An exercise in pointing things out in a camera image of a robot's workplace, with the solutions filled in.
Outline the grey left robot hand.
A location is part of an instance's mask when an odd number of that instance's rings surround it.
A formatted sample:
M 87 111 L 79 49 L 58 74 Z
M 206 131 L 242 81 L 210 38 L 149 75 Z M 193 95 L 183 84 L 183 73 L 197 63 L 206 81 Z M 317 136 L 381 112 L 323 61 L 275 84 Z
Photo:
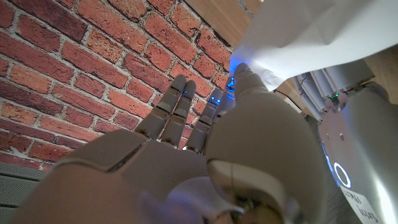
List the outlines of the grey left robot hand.
M 362 223 L 397 223 L 397 105 L 364 60 L 297 75 L 337 186 Z

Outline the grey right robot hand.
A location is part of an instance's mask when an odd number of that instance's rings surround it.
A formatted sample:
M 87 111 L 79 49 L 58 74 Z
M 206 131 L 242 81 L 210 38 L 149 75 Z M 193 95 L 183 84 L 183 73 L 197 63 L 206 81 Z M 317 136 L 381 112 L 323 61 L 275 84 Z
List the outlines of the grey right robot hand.
M 178 149 L 195 88 L 177 77 L 134 130 L 63 157 L 11 223 L 322 223 L 325 175 L 307 122 L 241 64 Z

